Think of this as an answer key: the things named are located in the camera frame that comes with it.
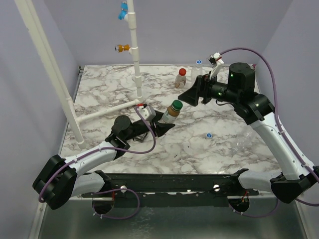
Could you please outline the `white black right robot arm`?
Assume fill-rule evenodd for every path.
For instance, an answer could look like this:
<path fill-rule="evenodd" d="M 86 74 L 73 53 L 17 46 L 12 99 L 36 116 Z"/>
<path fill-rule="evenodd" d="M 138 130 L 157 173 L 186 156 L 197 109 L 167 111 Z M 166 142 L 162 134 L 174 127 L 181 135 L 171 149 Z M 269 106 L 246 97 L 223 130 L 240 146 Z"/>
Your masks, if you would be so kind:
<path fill-rule="evenodd" d="M 230 191 L 241 195 L 247 189 L 272 192 L 281 202 L 290 203 L 316 183 L 319 168 L 304 158 L 303 165 L 285 141 L 288 134 L 275 120 L 275 108 L 270 100 L 254 91 L 255 71 L 247 63 L 233 63 L 229 67 L 228 82 L 218 82 L 209 72 L 199 75 L 193 86 L 178 96 L 191 106 L 199 98 L 207 104 L 212 99 L 232 104 L 241 117 L 265 142 L 277 160 L 281 173 L 259 173 L 243 169 L 229 183 Z"/>

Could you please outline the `clear bottle green white label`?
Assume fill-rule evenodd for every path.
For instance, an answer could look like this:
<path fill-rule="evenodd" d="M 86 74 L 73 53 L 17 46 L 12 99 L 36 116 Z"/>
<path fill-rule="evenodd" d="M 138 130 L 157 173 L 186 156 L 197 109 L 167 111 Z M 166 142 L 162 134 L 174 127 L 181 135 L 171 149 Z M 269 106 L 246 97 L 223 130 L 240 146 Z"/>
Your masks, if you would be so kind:
<path fill-rule="evenodd" d="M 176 118 L 179 116 L 180 111 L 175 111 L 171 105 L 166 109 L 165 113 L 162 116 L 162 121 L 164 123 L 174 123 Z"/>

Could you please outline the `green bottle cap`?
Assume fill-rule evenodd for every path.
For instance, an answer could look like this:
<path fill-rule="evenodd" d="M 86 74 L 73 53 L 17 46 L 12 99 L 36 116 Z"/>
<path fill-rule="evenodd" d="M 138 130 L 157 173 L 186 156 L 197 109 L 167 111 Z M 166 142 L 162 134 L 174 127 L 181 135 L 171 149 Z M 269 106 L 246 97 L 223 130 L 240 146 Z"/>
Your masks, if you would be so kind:
<path fill-rule="evenodd" d="M 171 107 L 175 110 L 175 111 L 180 111 L 183 107 L 183 103 L 179 100 L 174 100 L 171 104 Z"/>

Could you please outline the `clear plastic bottle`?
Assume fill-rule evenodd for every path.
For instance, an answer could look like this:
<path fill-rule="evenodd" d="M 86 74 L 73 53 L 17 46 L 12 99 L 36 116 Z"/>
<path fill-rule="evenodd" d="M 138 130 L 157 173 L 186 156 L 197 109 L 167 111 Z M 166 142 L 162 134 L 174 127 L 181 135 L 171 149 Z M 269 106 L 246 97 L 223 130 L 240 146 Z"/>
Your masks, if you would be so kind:
<path fill-rule="evenodd" d="M 202 64 L 196 64 L 191 69 L 191 84 L 193 85 L 198 75 L 202 75 Z"/>

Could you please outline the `clear bottle red label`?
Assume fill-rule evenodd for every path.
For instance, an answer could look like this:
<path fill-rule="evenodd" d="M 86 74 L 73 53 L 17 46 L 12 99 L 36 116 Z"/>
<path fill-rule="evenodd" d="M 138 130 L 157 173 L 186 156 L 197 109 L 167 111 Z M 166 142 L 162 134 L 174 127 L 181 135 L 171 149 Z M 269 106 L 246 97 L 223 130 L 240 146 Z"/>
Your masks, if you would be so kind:
<path fill-rule="evenodd" d="M 176 78 L 175 78 L 175 87 L 176 88 L 183 88 L 185 86 L 185 84 L 186 84 L 186 75 L 181 76 L 178 73 Z"/>

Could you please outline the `red bottle cap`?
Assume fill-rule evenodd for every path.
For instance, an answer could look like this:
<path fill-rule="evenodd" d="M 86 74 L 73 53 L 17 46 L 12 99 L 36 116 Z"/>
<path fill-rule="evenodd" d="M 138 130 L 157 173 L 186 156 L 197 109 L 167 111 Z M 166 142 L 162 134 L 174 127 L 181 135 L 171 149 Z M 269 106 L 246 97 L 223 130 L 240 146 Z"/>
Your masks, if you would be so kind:
<path fill-rule="evenodd" d="M 180 68 L 178 73 L 179 73 L 179 75 L 181 75 L 181 76 L 185 76 L 185 75 L 186 75 L 186 69 Z"/>

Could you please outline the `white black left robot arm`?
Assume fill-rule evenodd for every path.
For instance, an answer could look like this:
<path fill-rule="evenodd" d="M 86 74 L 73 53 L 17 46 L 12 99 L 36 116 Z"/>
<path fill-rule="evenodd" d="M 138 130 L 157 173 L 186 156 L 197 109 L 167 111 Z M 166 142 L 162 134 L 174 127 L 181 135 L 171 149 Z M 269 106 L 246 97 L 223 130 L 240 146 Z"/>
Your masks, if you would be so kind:
<path fill-rule="evenodd" d="M 39 202 L 55 210 L 78 195 L 97 193 L 100 197 L 107 196 L 111 189 L 110 183 L 102 173 L 92 173 L 91 169 L 125 153 L 133 153 L 128 140 L 147 132 L 153 138 L 161 137 L 174 126 L 173 123 L 160 123 L 155 119 L 151 122 L 144 119 L 131 122 L 128 116 L 117 117 L 111 134 L 99 145 L 66 158 L 59 155 L 50 157 L 32 185 L 39 194 Z"/>

